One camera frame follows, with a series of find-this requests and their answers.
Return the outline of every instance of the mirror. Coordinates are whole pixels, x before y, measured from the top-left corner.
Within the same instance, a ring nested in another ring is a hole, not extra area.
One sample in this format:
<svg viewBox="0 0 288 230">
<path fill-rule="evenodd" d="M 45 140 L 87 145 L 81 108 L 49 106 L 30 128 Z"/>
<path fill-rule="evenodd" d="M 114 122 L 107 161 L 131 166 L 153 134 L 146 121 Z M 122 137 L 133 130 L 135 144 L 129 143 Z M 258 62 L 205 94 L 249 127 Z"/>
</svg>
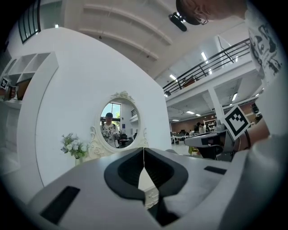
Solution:
<svg viewBox="0 0 288 230">
<path fill-rule="evenodd" d="M 113 99 L 102 110 L 100 130 L 104 140 L 113 148 L 125 148 L 137 137 L 138 117 L 135 106 L 122 98 Z"/>
</svg>

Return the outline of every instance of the brown wall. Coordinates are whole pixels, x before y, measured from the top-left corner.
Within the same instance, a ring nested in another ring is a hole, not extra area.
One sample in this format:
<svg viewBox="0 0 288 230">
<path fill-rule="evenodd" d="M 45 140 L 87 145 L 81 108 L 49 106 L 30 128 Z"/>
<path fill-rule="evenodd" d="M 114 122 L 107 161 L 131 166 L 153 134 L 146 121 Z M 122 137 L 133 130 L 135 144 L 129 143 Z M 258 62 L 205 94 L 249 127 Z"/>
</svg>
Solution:
<svg viewBox="0 0 288 230">
<path fill-rule="evenodd" d="M 241 106 L 240 108 L 243 110 L 243 112 L 245 114 L 249 114 L 249 113 L 252 113 L 252 109 L 251 109 L 251 105 L 253 104 L 253 102 L 249 103 L 249 104 L 246 104 L 246 105 L 243 105 Z M 172 123 L 171 124 L 171 127 L 172 127 L 172 132 L 180 132 L 182 129 L 185 129 L 185 131 L 189 131 L 190 129 L 191 130 L 194 130 L 194 125 L 197 124 L 197 122 L 200 122 L 200 123 L 203 123 L 204 120 L 212 120 L 212 119 L 215 119 L 215 114 L 211 114 L 211 115 L 207 115 L 205 116 L 206 118 L 204 117 L 199 117 L 199 118 L 195 118 L 195 119 L 191 119 L 191 120 L 186 120 L 186 121 L 181 121 L 181 122 L 176 122 L 176 123 Z M 255 117 L 256 115 L 253 114 L 253 115 L 250 115 L 248 116 L 248 120 L 250 122 L 254 122 L 255 120 Z"/>
</svg>

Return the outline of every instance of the carved mirror ornament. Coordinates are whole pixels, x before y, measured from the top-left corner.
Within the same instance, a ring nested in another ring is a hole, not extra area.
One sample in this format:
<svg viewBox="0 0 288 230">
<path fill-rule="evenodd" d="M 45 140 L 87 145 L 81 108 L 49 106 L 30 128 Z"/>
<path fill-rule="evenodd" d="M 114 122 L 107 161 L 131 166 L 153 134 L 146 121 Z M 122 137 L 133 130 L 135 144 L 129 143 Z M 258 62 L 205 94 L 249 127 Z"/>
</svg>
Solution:
<svg viewBox="0 0 288 230">
<path fill-rule="evenodd" d="M 103 111 L 103 108 L 107 104 L 115 100 L 122 100 L 131 104 L 134 107 L 137 117 L 138 117 L 138 133 L 137 133 L 135 140 L 129 146 L 125 148 L 119 148 L 119 149 L 112 147 L 105 141 L 105 139 L 102 136 L 100 125 L 99 125 L 99 121 L 101 118 L 101 113 Z M 97 158 L 104 157 L 104 156 L 109 156 L 113 153 L 118 153 L 123 150 L 149 146 L 147 139 L 146 139 L 146 128 L 143 127 L 143 123 L 141 122 L 141 112 L 139 111 L 137 105 L 135 104 L 134 99 L 131 96 L 129 96 L 129 94 L 126 91 L 111 95 L 111 97 L 106 100 L 103 106 L 101 106 L 100 109 L 97 110 L 95 125 L 91 127 L 91 137 L 92 137 L 92 140 L 90 143 L 88 156 L 85 158 L 85 161 L 88 161 L 91 159 L 97 159 Z"/>
</svg>

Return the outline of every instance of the curved white wall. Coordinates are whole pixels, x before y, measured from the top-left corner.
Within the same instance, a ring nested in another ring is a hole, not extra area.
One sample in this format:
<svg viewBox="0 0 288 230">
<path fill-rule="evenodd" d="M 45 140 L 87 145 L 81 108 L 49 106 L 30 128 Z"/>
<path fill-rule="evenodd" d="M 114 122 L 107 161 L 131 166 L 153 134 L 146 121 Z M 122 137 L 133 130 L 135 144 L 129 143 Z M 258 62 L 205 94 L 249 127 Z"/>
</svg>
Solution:
<svg viewBox="0 0 288 230">
<path fill-rule="evenodd" d="M 59 68 L 46 89 L 36 125 L 36 156 L 44 185 L 75 165 L 75 159 L 60 150 L 61 136 L 75 132 L 90 140 L 96 111 L 103 109 L 99 105 L 116 92 L 126 90 L 135 100 L 149 147 L 171 148 L 163 89 L 138 66 L 96 39 L 64 28 L 43 30 L 18 55 L 51 51 Z"/>
</svg>

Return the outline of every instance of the black cap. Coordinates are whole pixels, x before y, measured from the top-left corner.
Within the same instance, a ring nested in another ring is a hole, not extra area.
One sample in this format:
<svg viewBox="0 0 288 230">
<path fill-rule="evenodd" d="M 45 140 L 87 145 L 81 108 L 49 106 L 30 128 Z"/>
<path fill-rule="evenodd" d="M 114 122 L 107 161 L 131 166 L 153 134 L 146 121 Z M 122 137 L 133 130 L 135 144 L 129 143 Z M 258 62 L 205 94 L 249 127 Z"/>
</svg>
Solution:
<svg viewBox="0 0 288 230">
<path fill-rule="evenodd" d="M 187 16 L 186 13 L 184 12 L 184 10 L 182 9 L 182 4 L 181 4 L 181 0 L 176 0 L 176 8 L 178 13 L 180 14 L 180 16 L 189 24 L 192 25 L 200 25 L 200 22 L 191 16 Z"/>
<path fill-rule="evenodd" d="M 113 117 L 112 113 L 107 113 L 105 117 Z"/>
</svg>

